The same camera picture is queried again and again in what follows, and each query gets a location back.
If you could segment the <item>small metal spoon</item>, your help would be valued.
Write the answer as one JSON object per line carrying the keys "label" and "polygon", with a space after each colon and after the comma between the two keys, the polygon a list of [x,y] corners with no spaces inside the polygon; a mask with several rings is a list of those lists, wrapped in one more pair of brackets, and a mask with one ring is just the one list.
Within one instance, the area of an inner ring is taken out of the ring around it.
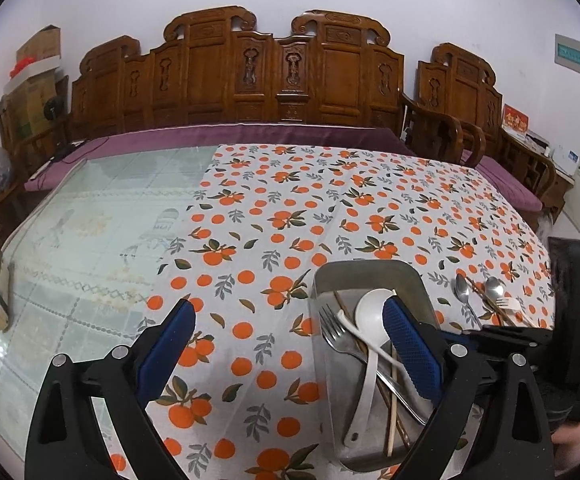
{"label": "small metal spoon", "polygon": [[476,315],[476,312],[474,312],[473,308],[470,306],[470,290],[471,287],[468,284],[466,278],[462,274],[457,273],[454,279],[454,294],[456,298],[462,303],[462,305],[467,309],[471,319],[476,323],[476,327],[480,330],[482,328],[480,318]]}

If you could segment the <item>white plastic fork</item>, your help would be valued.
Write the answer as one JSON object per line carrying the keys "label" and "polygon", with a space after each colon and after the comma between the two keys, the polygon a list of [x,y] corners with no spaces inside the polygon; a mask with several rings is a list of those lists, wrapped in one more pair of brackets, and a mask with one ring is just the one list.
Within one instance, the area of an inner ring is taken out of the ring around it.
{"label": "white plastic fork", "polygon": [[533,324],[524,316],[520,302],[512,297],[499,297],[495,300],[495,304],[499,309],[505,313],[512,313],[514,318],[523,325],[533,327]]}

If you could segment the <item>wooden chopstick on table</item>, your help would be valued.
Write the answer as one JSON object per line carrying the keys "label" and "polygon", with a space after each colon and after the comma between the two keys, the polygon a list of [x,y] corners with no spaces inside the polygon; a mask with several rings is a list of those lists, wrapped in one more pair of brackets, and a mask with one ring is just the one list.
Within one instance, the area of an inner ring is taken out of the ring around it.
{"label": "wooden chopstick on table", "polygon": [[496,314],[502,322],[507,323],[509,326],[514,326],[514,321],[505,313],[493,300],[485,295],[485,292],[481,290],[476,283],[471,278],[465,278],[465,281],[470,285],[472,290],[482,299],[484,304],[490,308],[490,310]]}

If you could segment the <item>metal tray container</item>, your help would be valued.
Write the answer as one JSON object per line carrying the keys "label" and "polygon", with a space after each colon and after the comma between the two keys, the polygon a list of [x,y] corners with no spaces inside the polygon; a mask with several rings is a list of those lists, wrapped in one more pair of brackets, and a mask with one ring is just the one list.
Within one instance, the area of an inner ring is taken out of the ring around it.
{"label": "metal tray container", "polygon": [[348,438],[362,396],[367,347],[341,318],[355,324],[360,300],[376,289],[398,292],[417,320],[439,325],[420,274],[403,261],[327,263],[317,270],[308,295],[310,315],[317,323],[313,351],[322,397],[322,446],[333,463],[354,474],[401,463],[432,414],[431,402],[418,394],[404,367],[380,356],[366,429],[355,441]]}

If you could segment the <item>large metal spoon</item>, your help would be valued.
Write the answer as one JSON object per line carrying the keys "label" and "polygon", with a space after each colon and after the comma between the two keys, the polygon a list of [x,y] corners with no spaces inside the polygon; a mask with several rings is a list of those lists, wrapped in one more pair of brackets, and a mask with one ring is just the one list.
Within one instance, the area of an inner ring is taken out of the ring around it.
{"label": "large metal spoon", "polygon": [[484,294],[488,301],[495,307],[503,309],[505,307],[505,289],[504,285],[495,276],[490,276],[484,282]]}

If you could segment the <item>metal fork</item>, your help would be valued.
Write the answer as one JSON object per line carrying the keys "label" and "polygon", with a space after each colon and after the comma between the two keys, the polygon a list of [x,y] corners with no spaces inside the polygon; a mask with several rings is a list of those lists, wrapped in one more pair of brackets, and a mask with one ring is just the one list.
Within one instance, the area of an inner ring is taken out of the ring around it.
{"label": "metal fork", "polygon": [[[352,356],[352,358],[362,364],[367,363],[366,354],[360,348],[360,342],[339,323],[328,304],[319,309],[319,318],[320,333],[332,350],[346,356]],[[397,400],[401,402],[405,410],[409,412],[410,416],[419,425],[424,426],[428,422],[429,416],[424,414],[424,409],[420,408],[415,402],[416,391],[414,388],[407,389],[398,381],[393,382],[390,375],[381,367],[378,367],[376,375],[390,393],[396,395]]]}

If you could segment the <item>wooden side table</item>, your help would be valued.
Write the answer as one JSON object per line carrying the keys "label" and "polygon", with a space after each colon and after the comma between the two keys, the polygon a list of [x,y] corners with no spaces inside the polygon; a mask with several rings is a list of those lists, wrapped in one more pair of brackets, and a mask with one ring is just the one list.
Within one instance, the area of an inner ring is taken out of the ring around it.
{"label": "wooden side table", "polygon": [[571,177],[536,148],[499,129],[498,162],[543,205],[542,213],[556,222],[566,204],[566,194],[574,188]]}

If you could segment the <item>orange print tablecloth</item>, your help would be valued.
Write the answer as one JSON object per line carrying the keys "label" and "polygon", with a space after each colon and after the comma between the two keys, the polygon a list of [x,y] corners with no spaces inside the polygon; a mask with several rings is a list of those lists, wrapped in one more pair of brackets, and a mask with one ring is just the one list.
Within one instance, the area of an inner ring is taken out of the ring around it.
{"label": "orange print tablecloth", "polygon": [[497,323],[458,276],[502,282],[517,325],[549,328],[547,250],[477,172],[404,155],[223,144],[114,156],[107,191],[130,199],[133,264],[153,256],[143,330],[187,299],[197,321],[148,407],[191,479],[387,479],[419,425],[377,388],[349,445],[365,367],[324,341],[322,316],[353,316],[376,288],[412,290],[449,332]]}

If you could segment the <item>red sign card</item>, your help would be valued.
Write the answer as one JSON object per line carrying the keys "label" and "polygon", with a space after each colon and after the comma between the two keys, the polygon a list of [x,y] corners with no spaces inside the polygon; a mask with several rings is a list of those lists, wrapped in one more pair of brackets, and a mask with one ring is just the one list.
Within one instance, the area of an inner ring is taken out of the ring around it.
{"label": "red sign card", "polygon": [[524,136],[529,129],[529,117],[521,113],[520,110],[505,104],[503,107],[502,126],[506,131]]}

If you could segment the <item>purple bench cushion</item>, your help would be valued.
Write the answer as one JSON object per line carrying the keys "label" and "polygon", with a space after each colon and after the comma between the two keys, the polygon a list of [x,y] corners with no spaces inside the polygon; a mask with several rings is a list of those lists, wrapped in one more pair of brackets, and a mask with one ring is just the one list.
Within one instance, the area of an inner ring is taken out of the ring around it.
{"label": "purple bench cushion", "polygon": [[194,148],[220,144],[294,144],[362,150],[412,156],[404,141],[389,128],[358,128],[303,124],[218,124],[156,128],[104,136],[86,142],[58,162],[38,170],[25,181],[28,192],[55,188],[81,160],[141,152]]}

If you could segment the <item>carved wooden bench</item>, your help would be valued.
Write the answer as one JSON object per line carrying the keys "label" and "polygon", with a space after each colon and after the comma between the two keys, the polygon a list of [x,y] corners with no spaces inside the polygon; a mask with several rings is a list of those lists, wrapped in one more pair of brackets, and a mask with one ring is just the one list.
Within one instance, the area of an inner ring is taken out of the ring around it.
{"label": "carved wooden bench", "polygon": [[401,127],[404,58],[366,16],[311,10],[290,35],[258,32],[243,6],[179,15],[148,53],[131,36],[87,52],[72,87],[82,138],[190,125],[286,122]]}

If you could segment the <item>cardboard boxes stack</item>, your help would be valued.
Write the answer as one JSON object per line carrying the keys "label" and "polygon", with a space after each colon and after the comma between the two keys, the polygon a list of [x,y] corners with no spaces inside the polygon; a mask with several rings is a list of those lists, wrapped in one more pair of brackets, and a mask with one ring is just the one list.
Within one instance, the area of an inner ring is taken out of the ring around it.
{"label": "cardboard boxes stack", "polygon": [[17,50],[10,81],[0,99],[0,140],[10,154],[24,140],[48,130],[46,104],[64,96],[59,90],[61,29],[48,25]]}

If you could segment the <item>grey wall plaque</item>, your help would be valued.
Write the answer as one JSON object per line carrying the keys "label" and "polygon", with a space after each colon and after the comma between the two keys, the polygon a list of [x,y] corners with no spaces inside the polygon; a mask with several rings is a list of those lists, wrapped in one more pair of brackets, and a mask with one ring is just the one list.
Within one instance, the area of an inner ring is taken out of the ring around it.
{"label": "grey wall plaque", "polygon": [[580,74],[580,41],[555,34],[555,63]]}

